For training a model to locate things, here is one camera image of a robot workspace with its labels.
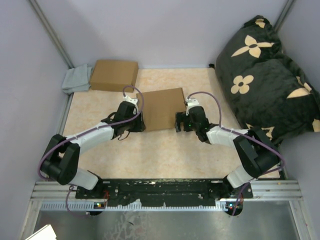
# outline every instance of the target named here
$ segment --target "tabletop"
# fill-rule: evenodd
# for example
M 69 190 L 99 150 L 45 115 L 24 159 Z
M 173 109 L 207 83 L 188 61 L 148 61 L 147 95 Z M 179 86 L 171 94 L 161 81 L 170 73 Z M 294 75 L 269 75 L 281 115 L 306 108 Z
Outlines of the tabletop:
M 142 92 L 183 88 L 184 95 L 197 91 L 214 94 L 221 104 L 222 125 L 239 129 L 224 99 L 212 68 L 139 69 L 136 85 Z M 128 93 L 135 97 L 136 92 Z M 194 96 L 211 123 L 218 123 L 216 102 L 208 95 Z M 79 133 L 115 112 L 121 92 L 89 90 L 74 93 L 64 135 Z M 104 142 L 79 158 L 79 167 L 101 178 L 223 178 L 241 164 L 235 149 L 202 143 L 194 132 L 175 129 L 131 133 L 123 141 Z M 263 177 L 278 178 L 273 172 Z

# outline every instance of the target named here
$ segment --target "cushion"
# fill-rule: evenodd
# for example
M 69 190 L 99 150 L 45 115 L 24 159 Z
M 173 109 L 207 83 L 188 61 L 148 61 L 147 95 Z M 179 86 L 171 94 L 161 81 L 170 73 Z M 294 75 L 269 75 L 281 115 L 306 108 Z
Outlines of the cushion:
M 279 143 L 320 131 L 320 97 L 303 70 L 282 53 L 270 22 L 256 16 L 231 38 L 215 73 L 242 128 L 260 127 Z

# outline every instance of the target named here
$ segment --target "black mounting plate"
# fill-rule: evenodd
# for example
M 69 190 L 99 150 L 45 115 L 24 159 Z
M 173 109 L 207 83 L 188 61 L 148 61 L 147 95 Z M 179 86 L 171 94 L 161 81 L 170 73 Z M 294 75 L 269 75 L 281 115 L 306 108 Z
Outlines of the black mounting plate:
M 249 184 L 242 197 L 253 198 Z M 240 188 L 232 193 L 225 190 L 222 179 L 100 179 L 93 190 L 77 187 L 76 199 L 104 199 L 108 206 L 126 206 L 137 199 L 143 207 L 215 206 L 215 200 L 236 198 Z

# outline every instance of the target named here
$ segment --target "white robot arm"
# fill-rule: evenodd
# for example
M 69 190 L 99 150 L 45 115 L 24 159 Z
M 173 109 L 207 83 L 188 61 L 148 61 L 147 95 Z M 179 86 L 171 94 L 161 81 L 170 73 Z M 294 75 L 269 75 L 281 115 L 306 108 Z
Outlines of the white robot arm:
M 44 154 L 57 147 L 40 165 L 40 170 L 61 185 L 72 184 L 92 190 L 99 178 L 95 174 L 78 168 L 79 156 L 96 145 L 121 136 L 124 131 L 143 132 L 145 124 L 139 114 L 138 99 L 124 97 L 117 112 L 111 113 L 96 126 L 80 133 L 53 136 Z
M 181 131 L 180 125 L 183 123 L 184 131 L 195 131 L 201 142 L 224 145 L 237 151 L 242 164 L 223 179 L 230 191 L 258 178 L 280 162 L 274 152 L 246 138 L 253 137 L 278 151 L 261 128 L 229 130 L 209 123 L 203 107 L 195 98 L 187 98 L 186 105 L 186 112 L 178 112 L 175 116 L 177 132 Z

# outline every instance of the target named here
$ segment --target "gray cloth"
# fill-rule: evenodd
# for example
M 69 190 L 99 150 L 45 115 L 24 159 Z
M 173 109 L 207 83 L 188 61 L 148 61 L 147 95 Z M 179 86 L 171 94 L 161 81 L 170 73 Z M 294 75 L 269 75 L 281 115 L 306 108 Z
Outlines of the gray cloth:
M 69 69 L 64 77 L 62 91 L 66 94 L 88 91 L 91 72 L 92 67 L 87 64 Z

